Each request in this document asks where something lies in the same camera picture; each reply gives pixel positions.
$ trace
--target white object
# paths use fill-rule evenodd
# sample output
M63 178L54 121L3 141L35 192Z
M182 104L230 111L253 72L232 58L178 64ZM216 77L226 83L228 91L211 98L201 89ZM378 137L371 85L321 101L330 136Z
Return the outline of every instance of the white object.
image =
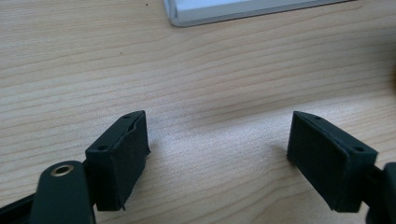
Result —
M304 7L317 7L348 0L163 0L175 26L258 16Z

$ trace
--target black plastic part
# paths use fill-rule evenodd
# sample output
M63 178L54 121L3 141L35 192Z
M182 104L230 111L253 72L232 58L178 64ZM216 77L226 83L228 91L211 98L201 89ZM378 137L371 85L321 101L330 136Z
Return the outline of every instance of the black plastic part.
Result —
M34 194L22 198L0 209L0 220L3 224L27 224L29 223Z
M29 223L95 223L81 162L63 161L41 174Z
M99 211L124 208L149 153L144 111L119 118L85 151L92 202Z
M294 112L288 158L332 210L358 212L377 152L315 115Z
M382 192L390 222L396 223L396 162L385 165L383 172L380 192Z

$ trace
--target wood grain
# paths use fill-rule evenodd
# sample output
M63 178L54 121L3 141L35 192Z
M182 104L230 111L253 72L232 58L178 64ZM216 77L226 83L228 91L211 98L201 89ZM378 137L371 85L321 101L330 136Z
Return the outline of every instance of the wood grain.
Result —
M160 0L0 2L0 206L119 116L152 153L125 212L98 223L363 223L286 160L318 114L396 161L396 4L360 0L172 27Z

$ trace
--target small hole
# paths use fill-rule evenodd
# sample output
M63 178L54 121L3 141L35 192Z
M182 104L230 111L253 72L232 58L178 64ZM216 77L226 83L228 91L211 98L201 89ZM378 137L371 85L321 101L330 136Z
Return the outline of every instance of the small hole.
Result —
M74 166L72 166L72 165L62 165L62 166L59 166L59 167L53 169L50 172L50 174L58 177L61 175L69 174L70 172L72 172L73 169L74 169Z
M107 148L107 146L99 146L98 150L105 150Z
M364 151L364 149L362 147L355 147L355 150L357 151Z
M69 167L64 166L64 167L61 167L61 168L57 169L57 170L55 171L55 174L57 174L57 175L62 175L62 174L64 174L64 173L66 173L67 171L69 171Z

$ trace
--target light wood surface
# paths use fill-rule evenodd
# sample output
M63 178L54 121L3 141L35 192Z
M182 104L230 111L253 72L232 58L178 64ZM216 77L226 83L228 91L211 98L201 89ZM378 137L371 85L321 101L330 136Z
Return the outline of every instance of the light wood surface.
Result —
M98 223L364 223L286 160L293 110L396 161L396 3L361 0L191 28L161 0L0 2L0 206L144 109L152 153Z

